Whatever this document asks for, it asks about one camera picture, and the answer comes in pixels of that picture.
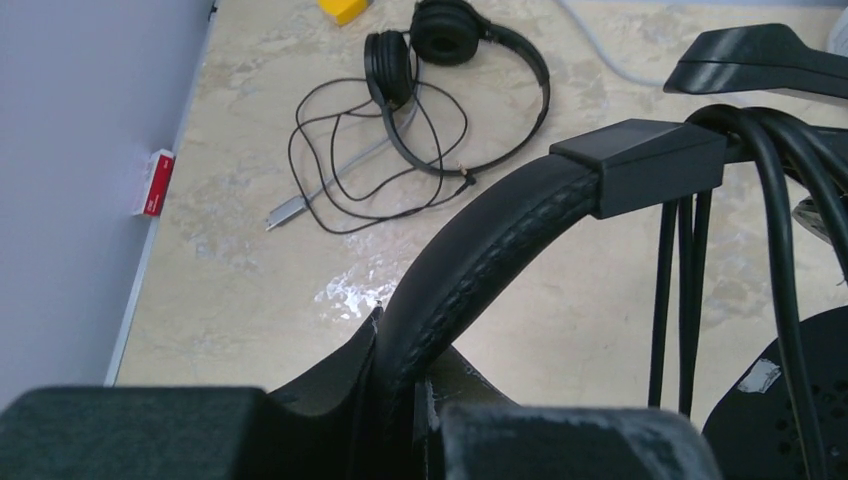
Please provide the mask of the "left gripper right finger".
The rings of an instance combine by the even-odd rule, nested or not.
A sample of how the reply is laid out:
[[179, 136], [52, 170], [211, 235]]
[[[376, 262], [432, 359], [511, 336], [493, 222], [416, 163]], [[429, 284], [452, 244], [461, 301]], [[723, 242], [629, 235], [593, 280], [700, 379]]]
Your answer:
[[455, 348], [423, 378], [426, 479], [718, 479], [704, 438], [654, 408], [521, 406]]

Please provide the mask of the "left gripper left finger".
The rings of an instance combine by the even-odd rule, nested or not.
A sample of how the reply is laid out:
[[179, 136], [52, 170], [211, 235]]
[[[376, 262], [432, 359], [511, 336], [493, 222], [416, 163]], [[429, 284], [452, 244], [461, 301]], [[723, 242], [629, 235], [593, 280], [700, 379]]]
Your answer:
[[286, 385], [45, 387], [1, 415], [5, 479], [345, 479], [376, 307]]

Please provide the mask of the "black headset with microphone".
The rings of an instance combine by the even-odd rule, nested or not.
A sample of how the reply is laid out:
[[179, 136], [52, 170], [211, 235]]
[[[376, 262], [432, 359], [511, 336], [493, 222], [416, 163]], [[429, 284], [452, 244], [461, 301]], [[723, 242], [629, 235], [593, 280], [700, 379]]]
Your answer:
[[671, 264], [680, 264], [680, 400], [691, 408], [711, 196], [729, 163], [756, 164], [764, 191], [776, 340], [784, 384], [746, 400], [731, 393], [707, 424], [730, 477], [783, 473], [830, 479], [812, 382], [832, 341], [798, 316], [786, 181], [810, 192], [840, 262], [847, 259], [847, 157], [818, 131], [760, 107], [710, 105], [683, 123], [626, 120], [558, 142], [469, 204], [427, 245], [401, 280], [377, 330], [368, 379], [369, 457], [361, 471], [400, 479], [411, 471], [412, 392], [431, 364], [552, 241], [581, 219], [660, 206], [663, 212], [649, 396], [661, 395], [661, 353]]

